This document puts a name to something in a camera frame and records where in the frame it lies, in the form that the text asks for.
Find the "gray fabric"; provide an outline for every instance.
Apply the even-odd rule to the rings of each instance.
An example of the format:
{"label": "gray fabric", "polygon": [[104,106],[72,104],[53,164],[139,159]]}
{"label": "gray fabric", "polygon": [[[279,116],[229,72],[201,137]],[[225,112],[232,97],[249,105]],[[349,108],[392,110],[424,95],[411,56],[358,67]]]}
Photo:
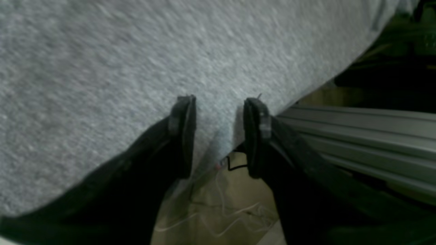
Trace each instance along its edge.
{"label": "gray fabric", "polygon": [[262,93],[277,114],[344,70],[397,4],[0,1],[0,212],[61,194],[165,117],[178,95],[197,96],[198,177],[242,142],[246,97]]}

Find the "floor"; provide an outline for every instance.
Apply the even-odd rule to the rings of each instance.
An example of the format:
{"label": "floor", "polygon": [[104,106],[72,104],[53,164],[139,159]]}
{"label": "floor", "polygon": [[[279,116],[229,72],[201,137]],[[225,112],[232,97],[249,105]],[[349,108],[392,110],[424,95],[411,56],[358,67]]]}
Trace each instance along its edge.
{"label": "floor", "polygon": [[262,239],[263,244],[284,242],[269,187],[261,179],[252,179],[246,167],[229,171],[228,163],[232,168],[245,165],[245,154],[231,153],[215,171],[163,205],[153,245],[255,245]]}
{"label": "floor", "polygon": [[300,105],[354,106],[361,103],[368,92],[360,88],[336,87],[332,82],[302,98]]}

